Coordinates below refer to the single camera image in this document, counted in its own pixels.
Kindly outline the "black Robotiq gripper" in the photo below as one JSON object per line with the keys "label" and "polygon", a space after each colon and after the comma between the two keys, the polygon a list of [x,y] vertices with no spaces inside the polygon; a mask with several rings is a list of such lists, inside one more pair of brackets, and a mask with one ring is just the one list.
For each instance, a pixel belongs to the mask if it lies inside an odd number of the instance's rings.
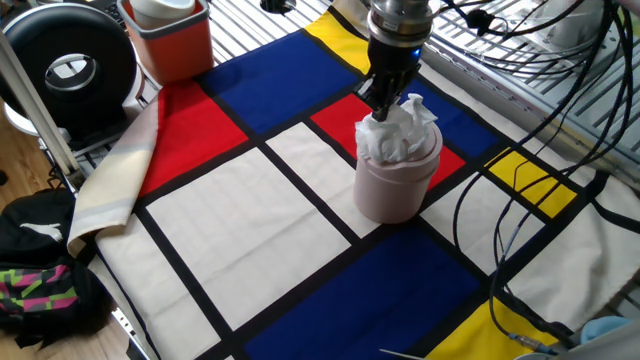
{"label": "black Robotiq gripper", "polygon": [[396,104],[417,74],[422,46],[396,47],[375,38],[369,40],[367,54],[370,69],[367,78],[353,93],[368,107],[377,122],[385,122],[391,106]]}

